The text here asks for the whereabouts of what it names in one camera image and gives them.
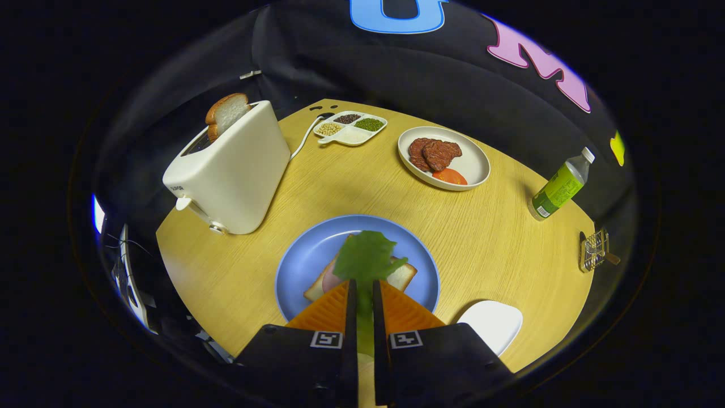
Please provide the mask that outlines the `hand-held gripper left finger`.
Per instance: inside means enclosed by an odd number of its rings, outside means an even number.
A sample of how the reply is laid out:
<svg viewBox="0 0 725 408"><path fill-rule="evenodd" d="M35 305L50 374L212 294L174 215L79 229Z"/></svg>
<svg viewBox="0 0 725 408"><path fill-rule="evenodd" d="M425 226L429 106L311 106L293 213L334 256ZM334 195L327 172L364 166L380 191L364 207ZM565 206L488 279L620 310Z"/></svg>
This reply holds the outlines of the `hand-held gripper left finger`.
<svg viewBox="0 0 725 408"><path fill-rule="evenodd" d="M236 357L242 390L273 407L356 407L356 312L348 281L287 325L263 325Z"/></svg>

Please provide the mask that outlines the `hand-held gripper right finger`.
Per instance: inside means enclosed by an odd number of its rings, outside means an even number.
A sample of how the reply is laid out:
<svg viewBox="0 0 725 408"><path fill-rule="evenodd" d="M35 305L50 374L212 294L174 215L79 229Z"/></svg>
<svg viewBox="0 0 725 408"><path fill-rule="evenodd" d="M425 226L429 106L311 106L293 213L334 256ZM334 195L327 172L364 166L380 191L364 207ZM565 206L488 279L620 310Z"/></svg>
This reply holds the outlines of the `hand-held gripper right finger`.
<svg viewBox="0 0 725 408"><path fill-rule="evenodd" d="M488 406L514 375L466 323L445 325L383 280L372 292L376 403Z"/></svg>

